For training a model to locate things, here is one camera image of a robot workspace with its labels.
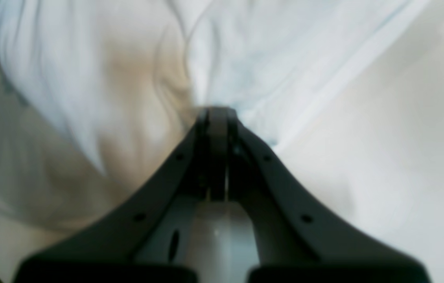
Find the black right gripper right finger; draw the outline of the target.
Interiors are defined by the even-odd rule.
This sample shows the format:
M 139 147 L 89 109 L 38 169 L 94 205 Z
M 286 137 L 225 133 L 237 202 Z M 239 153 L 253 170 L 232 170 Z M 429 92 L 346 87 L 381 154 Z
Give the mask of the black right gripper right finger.
M 321 204 L 227 109 L 230 181 L 254 225 L 261 267 L 251 283 L 428 283 L 411 257 Z

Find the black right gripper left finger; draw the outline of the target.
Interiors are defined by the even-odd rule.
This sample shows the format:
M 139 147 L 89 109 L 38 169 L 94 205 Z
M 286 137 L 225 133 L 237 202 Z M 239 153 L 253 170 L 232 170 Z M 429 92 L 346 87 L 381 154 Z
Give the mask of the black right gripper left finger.
M 227 199 L 228 109 L 203 109 L 139 190 L 76 235 L 25 260 L 16 283 L 195 283 L 182 261 L 197 205 Z

